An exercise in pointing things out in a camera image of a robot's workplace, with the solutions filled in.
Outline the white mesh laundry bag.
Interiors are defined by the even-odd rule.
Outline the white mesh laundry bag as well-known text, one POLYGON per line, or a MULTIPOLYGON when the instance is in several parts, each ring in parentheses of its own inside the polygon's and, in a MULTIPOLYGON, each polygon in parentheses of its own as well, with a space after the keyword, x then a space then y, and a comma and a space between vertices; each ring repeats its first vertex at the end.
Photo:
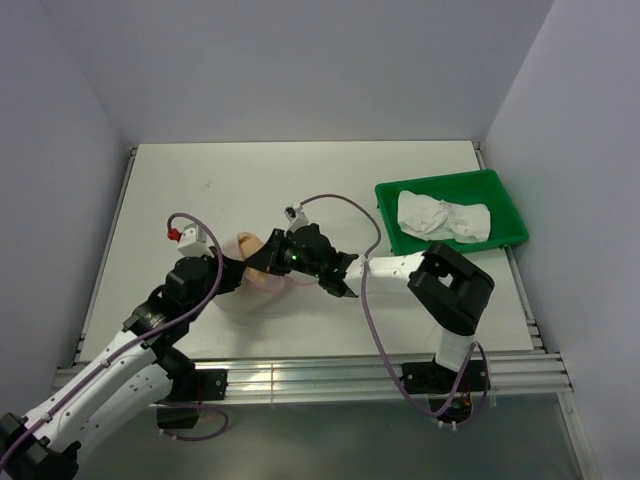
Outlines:
MULTIPOLYGON (((223 254, 232 260, 246 260, 256 253, 264 242, 255 234, 240 232, 234 240, 222 245, 223 254)), ((229 314, 244 314, 266 307, 276 301, 289 288, 315 286, 317 280, 300 273, 285 277, 273 276, 248 268, 240 286, 233 292, 218 295, 213 303, 229 314)))

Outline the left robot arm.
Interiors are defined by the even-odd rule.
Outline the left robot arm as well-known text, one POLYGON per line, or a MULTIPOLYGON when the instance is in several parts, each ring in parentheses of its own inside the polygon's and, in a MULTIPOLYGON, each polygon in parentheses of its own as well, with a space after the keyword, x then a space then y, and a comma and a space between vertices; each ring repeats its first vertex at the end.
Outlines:
POLYGON ((12 479, 71 479, 91 440, 149 404, 201 396, 195 364, 175 348, 208 303, 241 284, 225 256, 178 260, 107 347, 24 415, 1 418, 1 469, 12 479))

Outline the white cloth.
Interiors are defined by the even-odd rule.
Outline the white cloth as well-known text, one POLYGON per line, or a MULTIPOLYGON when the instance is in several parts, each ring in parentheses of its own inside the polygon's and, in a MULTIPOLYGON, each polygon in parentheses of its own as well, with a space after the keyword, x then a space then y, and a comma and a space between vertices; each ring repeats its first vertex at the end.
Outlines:
POLYGON ((459 205, 407 190, 398 196, 400 230, 424 241, 485 242, 491 233, 491 214, 484 204, 459 205))

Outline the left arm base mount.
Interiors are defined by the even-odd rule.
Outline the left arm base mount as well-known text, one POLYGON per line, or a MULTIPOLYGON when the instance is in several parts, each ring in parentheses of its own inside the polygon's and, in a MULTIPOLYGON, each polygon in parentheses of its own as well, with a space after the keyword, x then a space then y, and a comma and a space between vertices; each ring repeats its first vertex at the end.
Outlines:
POLYGON ((192 429, 200 413, 195 407, 179 407, 174 403, 203 404, 205 401, 221 401, 225 398, 228 371, 226 369, 194 369, 179 376, 170 393, 156 409, 156 425, 164 431, 192 429))

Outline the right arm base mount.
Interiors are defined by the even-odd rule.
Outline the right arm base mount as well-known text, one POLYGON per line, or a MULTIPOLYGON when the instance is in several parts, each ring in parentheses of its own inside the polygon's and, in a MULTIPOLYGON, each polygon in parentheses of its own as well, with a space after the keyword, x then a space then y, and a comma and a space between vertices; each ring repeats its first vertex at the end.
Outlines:
MULTIPOLYGON (((429 400, 432 412, 440 410, 452 391, 457 373, 430 362, 405 362, 401 365, 400 381, 408 394, 441 395, 440 399, 429 400)), ((482 360, 470 360, 464 369, 460 382, 455 388, 452 403, 437 420, 442 425, 457 427, 468 421, 476 407, 485 406, 491 382, 486 365, 482 360)))

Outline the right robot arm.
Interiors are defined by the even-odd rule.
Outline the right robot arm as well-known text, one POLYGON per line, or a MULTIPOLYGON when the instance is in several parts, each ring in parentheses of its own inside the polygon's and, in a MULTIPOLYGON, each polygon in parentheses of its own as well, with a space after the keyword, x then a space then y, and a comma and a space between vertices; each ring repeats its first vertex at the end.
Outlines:
POLYGON ((265 274, 313 277, 335 297, 366 302, 373 293, 411 293, 440 327, 432 370, 446 390, 467 377, 465 358, 495 288, 488 273, 443 242, 410 255, 367 258, 334 248, 315 223, 274 230, 247 262, 265 274))

